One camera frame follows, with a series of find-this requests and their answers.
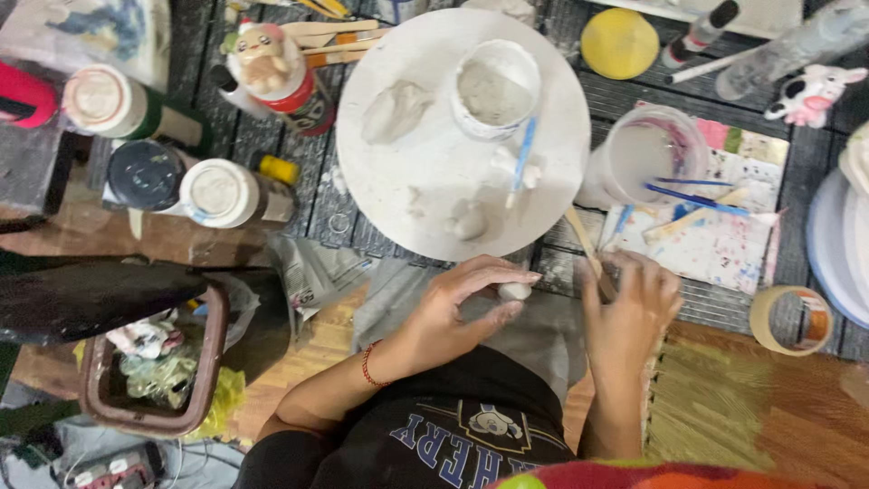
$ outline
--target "yellow plastic bag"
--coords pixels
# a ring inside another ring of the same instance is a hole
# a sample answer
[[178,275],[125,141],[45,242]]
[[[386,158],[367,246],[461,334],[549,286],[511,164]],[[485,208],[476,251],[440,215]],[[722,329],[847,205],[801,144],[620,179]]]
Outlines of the yellow plastic bag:
[[244,372],[233,372],[226,367],[220,367],[209,414],[198,428],[184,435],[184,441],[213,438],[223,434],[226,432],[227,420],[242,404],[244,404]]

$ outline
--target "red bottle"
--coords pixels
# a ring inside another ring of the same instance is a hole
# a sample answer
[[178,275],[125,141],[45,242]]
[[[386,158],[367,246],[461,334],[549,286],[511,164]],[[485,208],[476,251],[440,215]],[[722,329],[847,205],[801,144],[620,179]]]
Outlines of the red bottle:
[[34,128],[57,112],[51,85],[30,73],[0,62],[0,122]]

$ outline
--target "black bottle cap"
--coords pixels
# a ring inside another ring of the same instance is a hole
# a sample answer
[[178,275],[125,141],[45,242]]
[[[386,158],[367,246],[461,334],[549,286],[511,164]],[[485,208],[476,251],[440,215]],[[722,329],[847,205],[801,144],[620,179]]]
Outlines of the black bottle cap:
[[715,7],[715,10],[712,11],[712,14],[709,15],[709,23],[715,29],[721,29],[725,25],[728,25],[730,21],[734,20],[736,16],[740,14],[740,5],[734,0],[725,0],[718,7]]
[[232,93],[238,88],[238,82],[232,77],[232,73],[226,69],[226,66],[222,64],[216,64],[211,67],[209,78],[211,78],[212,83],[217,85],[217,88],[223,91]]
[[178,202],[187,172],[178,154],[155,141],[130,141],[109,159],[109,188],[121,204],[165,211]]

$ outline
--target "left hand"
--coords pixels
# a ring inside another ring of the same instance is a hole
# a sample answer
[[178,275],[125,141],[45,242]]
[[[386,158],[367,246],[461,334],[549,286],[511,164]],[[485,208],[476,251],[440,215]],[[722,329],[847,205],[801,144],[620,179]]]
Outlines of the left hand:
[[459,305],[477,292],[492,291],[490,285],[533,284],[541,277],[540,273],[488,255],[471,258],[438,275],[399,330],[371,351],[371,377],[379,382],[409,377],[470,352],[518,316],[522,302],[498,305],[484,318],[467,324],[461,318]]

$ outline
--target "gray cloth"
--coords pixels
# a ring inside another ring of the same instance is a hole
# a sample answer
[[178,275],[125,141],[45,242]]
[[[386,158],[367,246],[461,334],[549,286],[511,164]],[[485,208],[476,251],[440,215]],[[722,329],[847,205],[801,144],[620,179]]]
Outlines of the gray cloth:
[[[443,272],[396,258],[382,260],[365,304],[353,316],[352,352],[398,329],[420,303],[429,280]],[[461,305],[461,315],[470,322],[495,306],[491,299],[471,297]],[[581,306],[578,299],[534,291],[520,316],[483,344],[543,378],[564,404],[567,390],[586,374]]]

